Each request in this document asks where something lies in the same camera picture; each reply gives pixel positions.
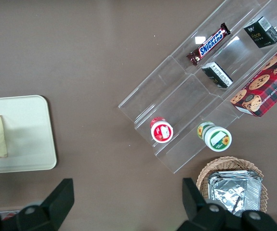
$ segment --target aluminum foil package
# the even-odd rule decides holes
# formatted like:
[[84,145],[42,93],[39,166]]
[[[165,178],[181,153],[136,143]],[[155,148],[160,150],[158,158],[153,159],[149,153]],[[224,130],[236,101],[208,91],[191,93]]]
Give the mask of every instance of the aluminum foil package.
[[238,217],[245,210],[259,210],[261,188],[262,179],[254,171],[215,172],[208,178],[209,199]]

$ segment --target red cookie box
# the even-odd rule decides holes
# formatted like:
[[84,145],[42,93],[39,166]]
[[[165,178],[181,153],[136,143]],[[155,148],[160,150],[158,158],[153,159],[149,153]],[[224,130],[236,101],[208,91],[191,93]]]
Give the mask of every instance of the red cookie box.
[[277,102],[277,54],[230,102],[239,111],[258,117]]

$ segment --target yogurt cup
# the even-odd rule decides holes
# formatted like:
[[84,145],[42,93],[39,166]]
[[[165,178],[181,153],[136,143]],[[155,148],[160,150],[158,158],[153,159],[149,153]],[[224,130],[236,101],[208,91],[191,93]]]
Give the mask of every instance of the yogurt cup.
[[163,117],[156,117],[150,123],[151,136],[158,143],[167,143],[172,139],[172,126]]
[[229,148],[232,136],[227,129],[215,126],[212,122],[205,122],[197,128],[197,135],[215,152],[222,152]]

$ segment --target wicker basket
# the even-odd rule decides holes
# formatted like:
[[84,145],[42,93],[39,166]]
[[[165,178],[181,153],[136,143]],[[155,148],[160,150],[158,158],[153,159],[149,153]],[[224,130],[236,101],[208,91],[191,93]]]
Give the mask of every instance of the wicker basket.
[[[208,163],[201,171],[197,179],[197,187],[202,196],[208,198],[208,176],[217,171],[230,171],[230,170],[253,170],[260,177],[264,177],[262,172],[251,162],[237,159],[235,157],[225,156],[215,159]],[[262,185],[262,192],[260,195],[260,211],[267,211],[268,193],[267,189]]]

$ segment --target candy bar wrapper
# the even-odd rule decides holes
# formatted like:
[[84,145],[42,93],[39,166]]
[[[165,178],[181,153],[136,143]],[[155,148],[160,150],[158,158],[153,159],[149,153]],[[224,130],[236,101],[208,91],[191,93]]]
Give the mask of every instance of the candy bar wrapper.
[[218,29],[213,35],[211,35],[196,50],[189,53],[187,55],[187,58],[192,62],[194,66],[197,66],[199,61],[229,34],[230,31],[227,29],[225,23],[222,23],[221,28]]

